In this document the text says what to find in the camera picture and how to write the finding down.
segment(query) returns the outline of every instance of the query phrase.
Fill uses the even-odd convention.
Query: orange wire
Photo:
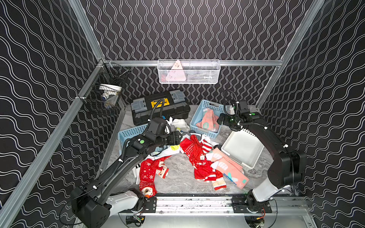
[[[265,208],[262,207],[262,209],[264,210],[264,215],[262,217],[257,218],[256,220],[263,219],[265,217],[265,215],[266,215]]]

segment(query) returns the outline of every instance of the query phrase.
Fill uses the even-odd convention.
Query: pink triangular item
[[[166,81],[186,81],[186,76],[180,60],[176,60],[166,77]]]

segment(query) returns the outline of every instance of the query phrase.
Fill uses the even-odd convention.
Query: black toolbox
[[[187,103],[185,94],[180,90],[166,91],[133,100],[131,107],[134,125],[139,126],[148,123],[154,105],[161,98],[165,99],[162,110],[165,119],[168,120],[170,117],[174,119],[188,118],[190,106]],[[156,108],[152,118],[159,117],[159,115],[160,108]]]

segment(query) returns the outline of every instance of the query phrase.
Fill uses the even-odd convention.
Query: yellow label
[[[164,98],[164,99],[165,99],[165,104],[164,104],[164,107],[165,107],[166,105],[169,105],[170,103],[169,103],[169,100],[167,100],[167,98]],[[155,105],[157,104],[158,101],[159,101],[159,99],[155,100],[155,101],[151,101],[152,108],[155,107]]]

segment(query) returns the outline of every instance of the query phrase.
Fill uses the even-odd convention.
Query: white plastic basket
[[[253,169],[264,145],[249,130],[233,131],[222,146],[225,152],[234,161],[242,164],[243,170]]]
[[[218,59],[180,59],[182,70],[172,70],[177,59],[159,59],[158,78],[161,84],[216,84],[219,78]]]

